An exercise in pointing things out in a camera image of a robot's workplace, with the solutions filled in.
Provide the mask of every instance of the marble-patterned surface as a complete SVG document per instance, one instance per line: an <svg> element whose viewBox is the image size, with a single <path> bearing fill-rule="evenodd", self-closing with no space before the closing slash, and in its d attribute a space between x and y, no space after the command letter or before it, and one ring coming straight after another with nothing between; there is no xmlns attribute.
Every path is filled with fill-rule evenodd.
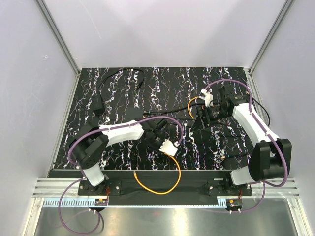
<svg viewBox="0 0 315 236"><path fill-rule="evenodd" d="M101 89L106 104L106 112L101 117L102 124L124 122L127 107L140 107L146 111L161 111L181 108L208 83L219 79L234 79L247 82L241 67L170 67L142 68L145 72L144 84L136 89L137 81L142 80L138 71L123 71L111 78ZM91 96L96 93L100 80L118 68L84 68L71 105L63 133L62 142L53 169L75 169L66 158L66 143L76 134L94 113L90 109ZM245 88L235 85L236 92ZM213 86L214 98L217 88ZM224 119L229 126L218 125L207 131L191 133L192 120L187 110L169 114L180 119L185 128L184 140L176 156L181 168L186 170L236 169L247 164L248 152L252 144L240 125L234 119ZM169 125L166 132L171 137L178 135L178 128ZM170 170L175 164L157 151L152 151L142 141L126 141L108 147L100 162L104 170Z"/></svg>

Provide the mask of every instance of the metal corner post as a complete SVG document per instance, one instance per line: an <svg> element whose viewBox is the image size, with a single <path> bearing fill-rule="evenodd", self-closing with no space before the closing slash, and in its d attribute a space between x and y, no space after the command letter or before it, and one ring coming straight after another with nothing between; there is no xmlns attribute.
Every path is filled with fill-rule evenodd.
<svg viewBox="0 0 315 236"><path fill-rule="evenodd" d="M291 9L293 3L295 2L295 0L286 0L281 11L279 12L274 24L272 25L265 41L263 42L261 48L259 49L259 52L257 54L257 56L255 57L252 65L249 68L249 72L252 74L254 72L254 70L256 69L260 59L262 58L264 52L266 51L268 45L270 44L271 40L273 39L273 37L275 36L277 30L279 29L282 21L284 20L285 16L287 15L287 13L289 12L289 10Z"/></svg>
<svg viewBox="0 0 315 236"><path fill-rule="evenodd" d="M51 13L49 12L48 10L48 7L47 5L45 4L44 0L35 0L35 2L37 3L40 11L42 12L49 28L51 29L55 39L57 40L59 46L61 47L61 50L63 51L65 57L67 58L70 66L72 67L74 73L76 75L79 75L80 73L80 68L78 67L78 65L76 64L73 56L71 55L71 52L70 50L68 49L63 37L61 36L58 28L57 28L57 25L51 15Z"/></svg>

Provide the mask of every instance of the gray wall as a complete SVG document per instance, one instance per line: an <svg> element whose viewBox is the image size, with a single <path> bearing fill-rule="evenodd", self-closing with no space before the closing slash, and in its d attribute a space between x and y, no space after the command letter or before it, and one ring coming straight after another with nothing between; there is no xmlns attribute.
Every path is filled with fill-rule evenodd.
<svg viewBox="0 0 315 236"><path fill-rule="evenodd" d="M291 177L315 232L315 1L297 0L254 72L272 129L292 142Z"/></svg>
<svg viewBox="0 0 315 236"><path fill-rule="evenodd" d="M249 67L285 0L45 0L79 67Z"/></svg>
<svg viewBox="0 0 315 236"><path fill-rule="evenodd" d="M0 235L21 235L75 75L34 0L0 1Z"/></svg>

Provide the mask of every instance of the black plug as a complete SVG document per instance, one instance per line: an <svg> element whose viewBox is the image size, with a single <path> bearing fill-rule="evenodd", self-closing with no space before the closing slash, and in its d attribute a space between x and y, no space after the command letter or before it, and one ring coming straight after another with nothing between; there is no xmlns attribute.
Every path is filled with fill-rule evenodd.
<svg viewBox="0 0 315 236"><path fill-rule="evenodd" d="M97 117L100 117L104 114L105 107L100 94L92 96L92 110Z"/></svg>

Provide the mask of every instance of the reflective metal surface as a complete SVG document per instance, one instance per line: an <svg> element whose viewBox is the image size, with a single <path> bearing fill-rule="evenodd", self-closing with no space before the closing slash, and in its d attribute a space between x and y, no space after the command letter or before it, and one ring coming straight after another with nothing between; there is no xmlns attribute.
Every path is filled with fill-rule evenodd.
<svg viewBox="0 0 315 236"><path fill-rule="evenodd" d="M244 208L253 206L244 199ZM82 208L62 208L67 225L76 231L90 231L97 216L85 212L72 218ZM108 208L101 212L104 221L93 235L100 236L297 236L287 202L265 199L249 213L213 213L208 209ZM43 207L36 236L73 235L60 227L56 207Z"/></svg>

